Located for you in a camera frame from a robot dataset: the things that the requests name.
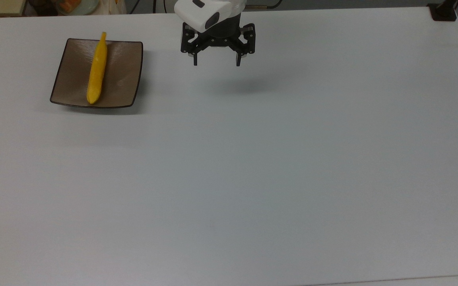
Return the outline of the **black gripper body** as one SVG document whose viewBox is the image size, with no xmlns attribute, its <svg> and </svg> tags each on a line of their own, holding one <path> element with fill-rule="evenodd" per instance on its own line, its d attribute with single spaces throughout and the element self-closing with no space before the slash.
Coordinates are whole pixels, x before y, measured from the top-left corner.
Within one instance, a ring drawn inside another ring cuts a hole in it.
<svg viewBox="0 0 458 286">
<path fill-rule="evenodd" d="M 213 25 L 204 33 L 198 34 L 196 39 L 196 47 L 205 49 L 208 46 L 231 47 L 231 49 L 241 49 L 242 42 L 240 41 L 240 19 L 237 15 L 227 18 L 218 24 Z"/>
</svg>

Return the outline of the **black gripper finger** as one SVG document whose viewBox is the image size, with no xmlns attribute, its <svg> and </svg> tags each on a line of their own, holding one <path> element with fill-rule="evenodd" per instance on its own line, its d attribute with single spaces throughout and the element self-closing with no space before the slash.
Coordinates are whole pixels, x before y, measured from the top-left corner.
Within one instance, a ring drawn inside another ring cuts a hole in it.
<svg viewBox="0 0 458 286">
<path fill-rule="evenodd" d="M 256 52 L 256 26 L 254 23 L 250 23 L 240 28 L 240 36 L 243 37 L 244 41 L 239 38 L 235 40 L 235 52 L 236 66 L 240 67 L 241 60 L 248 54 L 254 54 Z"/>
<path fill-rule="evenodd" d="M 193 59 L 193 65 L 198 65 L 198 54 L 208 48 L 208 38 L 204 34 L 198 33 L 186 22 L 182 25 L 182 38 L 180 40 L 180 50 Z"/>
</svg>

